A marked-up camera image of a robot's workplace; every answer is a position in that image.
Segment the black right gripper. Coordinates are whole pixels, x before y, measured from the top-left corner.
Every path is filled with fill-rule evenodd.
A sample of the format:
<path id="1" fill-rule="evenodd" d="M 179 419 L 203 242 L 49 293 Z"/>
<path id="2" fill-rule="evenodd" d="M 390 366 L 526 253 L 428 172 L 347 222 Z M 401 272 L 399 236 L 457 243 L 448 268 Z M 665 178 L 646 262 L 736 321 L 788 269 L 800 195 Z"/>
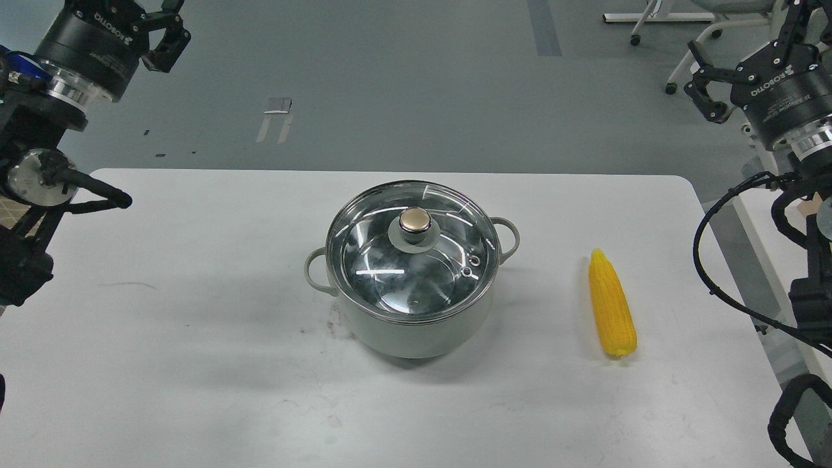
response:
<path id="1" fill-rule="evenodd" d="M 724 124 L 735 107 L 714 100 L 708 86 L 734 84 L 731 103 L 743 110 L 767 151 L 781 148 L 787 133 L 826 118 L 831 110 L 830 72 L 817 48 L 831 45 L 831 1 L 782 1 L 778 13 L 777 45 L 764 45 L 736 70 L 713 65 L 698 41 L 687 42 L 698 69 L 684 92 L 698 112 L 712 124 Z M 782 47 L 791 47 L 790 53 L 775 63 Z"/>

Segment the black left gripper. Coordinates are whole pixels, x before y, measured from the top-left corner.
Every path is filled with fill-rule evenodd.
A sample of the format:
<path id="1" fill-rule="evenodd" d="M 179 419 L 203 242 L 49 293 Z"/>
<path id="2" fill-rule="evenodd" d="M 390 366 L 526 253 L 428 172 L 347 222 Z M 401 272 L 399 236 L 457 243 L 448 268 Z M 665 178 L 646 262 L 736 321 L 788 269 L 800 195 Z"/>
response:
<path id="1" fill-rule="evenodd" d="M 135 1 L 66 1 L 34 56 L 75 72 L 117 103 L 141 56 L 149 71 L 172 71 L 191 39 L 179 15 L 184 3 L 164 0 L 157 11 L 146 12 Z M 161 17 L 153 31 L 164 26 L 160 42 L 149 51 L 148 34 L 133 29 L 143 15 Z"/>

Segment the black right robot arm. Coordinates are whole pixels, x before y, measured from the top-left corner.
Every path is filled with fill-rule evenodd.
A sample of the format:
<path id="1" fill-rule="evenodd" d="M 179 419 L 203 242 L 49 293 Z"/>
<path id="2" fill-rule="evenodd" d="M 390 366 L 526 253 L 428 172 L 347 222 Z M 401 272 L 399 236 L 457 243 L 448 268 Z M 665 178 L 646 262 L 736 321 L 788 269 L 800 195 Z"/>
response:
<path id="1" fill-rule="evenodd" d="M 826 25 L 816 42 L 806 41 L 816 11 L 829 17 L 829 1 L 787 1 L 778 35 L 734 68 L 719 68 L 692 40 L 689 54 L 697 70 L 684 92 L 708 122 L 722 124 L 734 109 L 746 116 L 766 151 L 788 150 L 788 168 L 758 172 L 732 187 L 696 228 L 692 258 L 711 295 L 758 322 L 830 355 L 830 73 L 819 44 L 830 45 Z M 705 272 L 699 243 L 713 216 L 733 198 L 755 187 L 781 190 L 770 215 L 778 232 L 803 248 L 807 276 L 788 291 L 796 325 L 787 326 L 737 302 Z"/>

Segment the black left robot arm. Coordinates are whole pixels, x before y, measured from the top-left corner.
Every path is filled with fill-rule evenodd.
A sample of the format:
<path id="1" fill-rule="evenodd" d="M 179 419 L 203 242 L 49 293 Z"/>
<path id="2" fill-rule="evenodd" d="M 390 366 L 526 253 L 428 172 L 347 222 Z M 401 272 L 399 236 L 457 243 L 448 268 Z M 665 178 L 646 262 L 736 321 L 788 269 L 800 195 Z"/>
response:
<path id="1" fill-rule="evenodd" d="M 34 53 L 2 48 L 2 197 L 25 211 L 1 234 L 2 306 L 53 278 L 47 247 L 66 213 L 125 209 L 133 199 L 77 169 L 59 150 L 84 131 L 98 99 L 117 103 L 140 64 L 169 72 L 190 42 L 183 2 L 66 1 Z"/>

